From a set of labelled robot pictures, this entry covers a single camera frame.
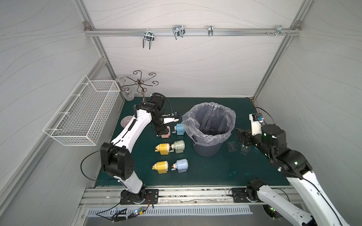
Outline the clear sharpener tray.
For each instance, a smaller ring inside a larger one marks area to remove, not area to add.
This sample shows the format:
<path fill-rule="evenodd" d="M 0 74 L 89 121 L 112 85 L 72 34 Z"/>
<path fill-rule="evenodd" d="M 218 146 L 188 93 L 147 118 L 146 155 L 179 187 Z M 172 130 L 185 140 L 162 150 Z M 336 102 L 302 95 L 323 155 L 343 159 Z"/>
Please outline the clear sharpener tray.
<path fill-rule="evenodd" d="M 238 143 L 236 141 L 228 142 L 228 150 L 229 152 L 236 152 L 239 150 Z"/>
<path fill-rule="evenodd" d="M 252 149 L 252 145 L 250 144 L 241 144 L 241 148 L 240 148 L 240 151 L 243 153 L 243 154 L 248 154 Z"/>

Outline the pink pencil sharpener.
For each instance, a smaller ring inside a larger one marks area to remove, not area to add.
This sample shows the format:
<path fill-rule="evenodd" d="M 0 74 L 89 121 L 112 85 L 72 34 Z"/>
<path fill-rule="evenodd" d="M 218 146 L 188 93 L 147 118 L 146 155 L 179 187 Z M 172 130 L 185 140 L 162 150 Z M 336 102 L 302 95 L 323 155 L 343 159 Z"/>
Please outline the pink pencil sharpener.
<path fill-rule="evenodd" d="M 171 135 L 170 127 L 165 126 L 163 128 L 160 128 L 159 130 L 157 130 L 156 135 L 161 138 L 169 138 Z"/>

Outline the green pencil sharpener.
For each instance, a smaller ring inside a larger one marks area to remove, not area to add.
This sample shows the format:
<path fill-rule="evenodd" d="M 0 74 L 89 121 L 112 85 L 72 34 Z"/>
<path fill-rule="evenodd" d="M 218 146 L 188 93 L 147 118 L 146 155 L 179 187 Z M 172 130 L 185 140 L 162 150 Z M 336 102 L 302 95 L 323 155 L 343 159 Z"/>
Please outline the green pencil sharpener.
<path fill-rule="evenodd" d="M 183 140 L 175 141 L 171 144 L 172 152 L 183 153 L 185 150 L 185 142 Z"/>

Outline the light blue pencil sharpener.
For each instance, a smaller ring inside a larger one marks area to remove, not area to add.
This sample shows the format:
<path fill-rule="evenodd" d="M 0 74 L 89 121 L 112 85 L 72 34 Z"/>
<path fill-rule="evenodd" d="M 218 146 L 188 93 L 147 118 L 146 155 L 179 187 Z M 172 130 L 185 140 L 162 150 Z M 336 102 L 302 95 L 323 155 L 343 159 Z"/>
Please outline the light blue pencil sharpener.
<path fill-rule="evenodd" d="M 188 170 L 189 164 L 187 159 L 177 160 L 171 167 L 171 170 L 177 170 L 179 173 L 184 173 Z"/>

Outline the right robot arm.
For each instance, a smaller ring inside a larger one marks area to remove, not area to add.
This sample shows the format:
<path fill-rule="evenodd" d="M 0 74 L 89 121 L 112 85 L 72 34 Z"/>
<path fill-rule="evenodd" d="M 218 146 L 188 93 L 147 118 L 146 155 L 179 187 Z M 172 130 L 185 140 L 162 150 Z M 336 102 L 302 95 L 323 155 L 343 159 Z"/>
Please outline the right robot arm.
<path fill-rule="evenodd" d="M 272 212 L 279 213 L 294 226 L 348 225 L 319 184 L 307 159 L 300 152 L 287 147 L 284 130 L 275 124 L 257 123 L 250 131 L 236 131 L 242 147 L 257 148 L 286 177 L 308 211 L 298 208 L 259 179 L 248 183 L 244 192 L 248 201 L 265 203 Z"/>

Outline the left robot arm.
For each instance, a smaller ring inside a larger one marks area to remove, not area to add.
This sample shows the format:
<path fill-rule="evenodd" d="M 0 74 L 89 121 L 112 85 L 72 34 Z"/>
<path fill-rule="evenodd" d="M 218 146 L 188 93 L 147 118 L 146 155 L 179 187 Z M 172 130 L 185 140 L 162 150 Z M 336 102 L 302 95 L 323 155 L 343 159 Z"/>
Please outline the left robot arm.
<path fill-rule="evenodd" d="M 171 105 L 166 96 L 153 93 L 149 100 L 134 105 L 130 122 L 110 143 L 103 143 L 98 151 L 101 168 L 125 187 L 122 197 L 134 204 L 142 204 L 147 196 L 145 184 L 134 171 L 132 150 L 136 141 L 149 124 L 153 125 L 156 135 L 160 137 L 169 133 L 168 123 L 177 122 L 180 118 L 172 108 L 170 114 L 163 113 L 165 102 Z"/>

